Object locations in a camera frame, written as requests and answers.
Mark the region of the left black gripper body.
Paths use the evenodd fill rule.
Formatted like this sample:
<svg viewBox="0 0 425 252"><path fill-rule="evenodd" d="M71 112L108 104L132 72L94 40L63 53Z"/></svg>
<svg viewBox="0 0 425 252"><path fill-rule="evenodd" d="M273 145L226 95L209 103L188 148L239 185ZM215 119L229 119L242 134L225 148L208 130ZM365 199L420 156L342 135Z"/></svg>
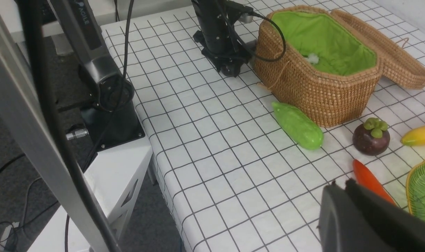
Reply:
<svg viewBox="0 0 425 252"><path fill-rule="evenodd" d="M235 31L235 23L251 23L254 10L233 0L192 0L200 30L193 40L203 46L201 51L226 77L237 77L243 64L249 63L256 49L256 40L243 42Z"/></svg>

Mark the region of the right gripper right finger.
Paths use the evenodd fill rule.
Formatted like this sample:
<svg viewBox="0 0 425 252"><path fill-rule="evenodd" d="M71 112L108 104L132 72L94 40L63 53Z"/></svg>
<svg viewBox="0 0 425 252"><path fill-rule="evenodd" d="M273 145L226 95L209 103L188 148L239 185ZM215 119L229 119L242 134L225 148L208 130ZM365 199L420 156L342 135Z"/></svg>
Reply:
<svg viewBox="0 0 425 252"><path fill-rule="evenodd" d="M383 242L395 252L425 252L423 220L358 185L354 179L345 185L345 193Z"/></svg>

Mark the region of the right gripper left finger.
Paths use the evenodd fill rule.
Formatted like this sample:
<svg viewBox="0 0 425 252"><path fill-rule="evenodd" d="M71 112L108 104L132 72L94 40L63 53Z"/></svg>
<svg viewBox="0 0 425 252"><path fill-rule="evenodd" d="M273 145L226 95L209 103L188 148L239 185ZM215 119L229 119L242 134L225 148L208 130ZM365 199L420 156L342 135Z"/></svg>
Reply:
<svg viewBox="0 0 425 252"><path fill-rule="evenodd" d="M323 190L318 233L323 252L394 252L336 183Z"/></svg>

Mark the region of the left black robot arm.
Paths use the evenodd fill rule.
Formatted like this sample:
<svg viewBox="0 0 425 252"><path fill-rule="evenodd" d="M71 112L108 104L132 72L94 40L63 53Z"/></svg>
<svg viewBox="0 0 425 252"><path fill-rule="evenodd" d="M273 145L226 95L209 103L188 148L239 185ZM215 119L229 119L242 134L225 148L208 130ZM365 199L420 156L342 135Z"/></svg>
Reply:
<svg viewBox="0 0 425 252"><path fill-rule="evenodd" d="M97 152L144 137L133 112L132 84L110 55L88 1L50 3L79 60L79 77L92 96L92 101L81 109L93 141L92 150ZM238 76L252 51L236 34L234 24L250 23L253 8L231 0L193 0L192 5L200 24L193 40L203 46L203 56L223 75Z"/></svg>

